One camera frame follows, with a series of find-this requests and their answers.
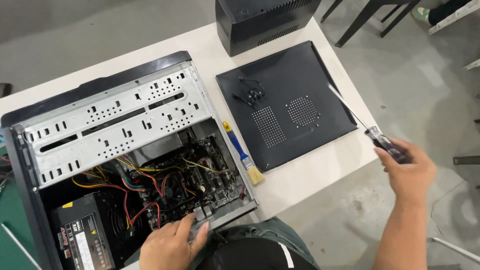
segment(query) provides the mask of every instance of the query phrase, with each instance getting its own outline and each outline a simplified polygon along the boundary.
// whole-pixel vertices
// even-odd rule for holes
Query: gray floor
[[[332,2],[321,3],[317,21]],[[332,45],[361,10],[352,2],[321,24]],[[438,165],[428,235],[480,254],[479,170],[452,165],[453,156],[480,153],[473,123],[480,118],[480,70],[462,69],[480,58],[480,16],[433,36],[407,16],[381,39],[379,20],[390,8],[334,50],[382,131],[422,146]],[[21,91],[214,21],[213,0],[2,0],[0,82]],[[374,161],[279,217],[297,230],[323,270],[369,269],[393,203]],[[459,269],[455,264],[478,269],[437,244],[429,244],[428,262],[436,270]]]

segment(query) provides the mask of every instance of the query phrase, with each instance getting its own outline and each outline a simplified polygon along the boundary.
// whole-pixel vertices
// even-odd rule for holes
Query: pants
[[[465,6],[471,0],[449,0],[437,8],[431,9],[428,21],[431,25],[437,25],[441,20],[452,15],[457,9]]]
[[[308,251],[307,246],[300,236],[277,217],[273,217],[272,219],[261,223],[236,226],[212,233],[208,236],[207,243],[203,249],[200,250],[195,259],[193,259],[188,270],[194,270],[197,268],[203,259],[211,256],[220,245],[249,237],[269,239],[282,243],[287,246],[289,250],[296,252],[302,258],[307,260],[307,262],[320,270],[320,267],[318,267],[315,259]]]

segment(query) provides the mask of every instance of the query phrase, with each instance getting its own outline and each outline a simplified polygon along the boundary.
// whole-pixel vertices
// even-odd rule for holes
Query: ups vent slots
[[[312,1],[313,0],[292,0],[290,2],[278,5],[274,8],[267,10],[266,18],[270,19],[279,15],[282,15],[284,13],[287,13],[289,11],[292,11],[294,9],[301,8],[305,5],[310,4]]]
[[[280,31],[280,32],[278,32],[278,33],[276,33],[276,34],[273,34],[273,35],[271,35],[271,36],[269,36],[269,37],[265,37],[265,38],[263,38],[263,39],[260,39],[260,40],[258,41],[258,45],[257,45],[257,46],[263,45],[263,44],[265,44],[265,43],[267,43],[267,42],[270,42],[270,41],[272,41],[272,40],[274,40],[274,39],[277,39],[277,38],[279,38],[279,37],[283,37],[283,36],[286,35],[286,34],[290,34],[291,32],[297,30],[298,27],[299,27],[299,25],[292,26],[292,27],[290,27],[289,29],[285,29],[285,30]]]

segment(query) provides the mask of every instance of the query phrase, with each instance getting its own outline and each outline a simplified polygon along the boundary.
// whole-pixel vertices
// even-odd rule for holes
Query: green mat
[[[0,156],[6,152],[5,147],[0,148]],[[12,231],[18,241],[20,241],[33,258],[39,262],[22,200],[20,199],[18,188],[13,181],[9,181],[0,193],[0,222]],[[3,228],[0,228],[0,243],[0,268],[8,270],[36,269]]]

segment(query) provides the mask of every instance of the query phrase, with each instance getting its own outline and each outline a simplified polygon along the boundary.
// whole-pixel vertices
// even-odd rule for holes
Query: motherboard
[[[129,172],[130,177],[145,186],[145,191],[139,191],[145,207],[159,204],[161,226],[192,212],[197,220],[203,220],[215,209],[244,196],[236,183],[238,170],[228,168],[212,136],[150,160],[141,168],[151,170],[148,175],[156,180],[156,187],[136,170]],[[158,226],[157,213],[156,206],[147,208],[152,230]]]

